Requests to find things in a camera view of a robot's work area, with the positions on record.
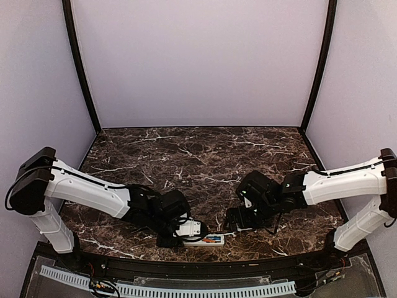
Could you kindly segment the white remote control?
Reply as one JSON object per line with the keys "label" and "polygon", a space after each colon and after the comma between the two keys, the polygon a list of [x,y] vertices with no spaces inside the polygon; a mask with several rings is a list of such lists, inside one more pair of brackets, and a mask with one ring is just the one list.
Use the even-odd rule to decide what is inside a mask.
{"label": "white remote control", "polygon": [[223,246],[225,244],[225,236],[223,234],[208,234],[205,238],[197,242],[184,242],[185,246],[193,247],[213,247]]}

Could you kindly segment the orange AA battery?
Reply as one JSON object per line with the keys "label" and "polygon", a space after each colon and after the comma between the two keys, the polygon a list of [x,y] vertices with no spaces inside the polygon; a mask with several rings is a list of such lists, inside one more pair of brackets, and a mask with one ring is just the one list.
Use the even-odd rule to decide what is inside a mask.
{"label": "orange AA battery", "polygon": [[216,243],[216,240],[211,239],[211,238],[204,238],[203,242],[205,242],[205,243]]}

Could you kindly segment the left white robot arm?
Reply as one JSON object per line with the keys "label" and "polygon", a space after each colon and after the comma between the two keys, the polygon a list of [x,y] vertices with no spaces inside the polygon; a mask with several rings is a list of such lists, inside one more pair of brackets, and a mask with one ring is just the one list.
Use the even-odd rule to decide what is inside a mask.
{"label": "left white robot arm", "polygon": [[196,231],[190,206],[180,191],[165,194],[141,184],[114,184],[84,174],[55,156],[45,147],[23,163],[9,188],[5,207],[27,215],[53,249],[75,271],[87,266],[87,256],[77,249],[78,239],[66,227],[51,198],[75,202],[104,212],[113,218],[148,227],[159,237],[180,243]]}

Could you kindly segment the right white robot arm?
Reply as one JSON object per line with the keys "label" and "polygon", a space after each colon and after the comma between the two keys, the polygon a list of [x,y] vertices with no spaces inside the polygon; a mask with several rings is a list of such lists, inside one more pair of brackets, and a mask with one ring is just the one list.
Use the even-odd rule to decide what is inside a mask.
{"label": "right white robot arm", "polygon": [[331,171],[288,174],[282,183],[258,171],[247,174],[236,189],[243,203],[226,211],[226,227],[237,232],[265,228],[269,219],[293,210],[348,197],[371,195],[371,201],[347,223],[331,230],[316,263],[330,269],[345,253],[380,226],[396,222],[396,155],[384,148],[379,157]]}

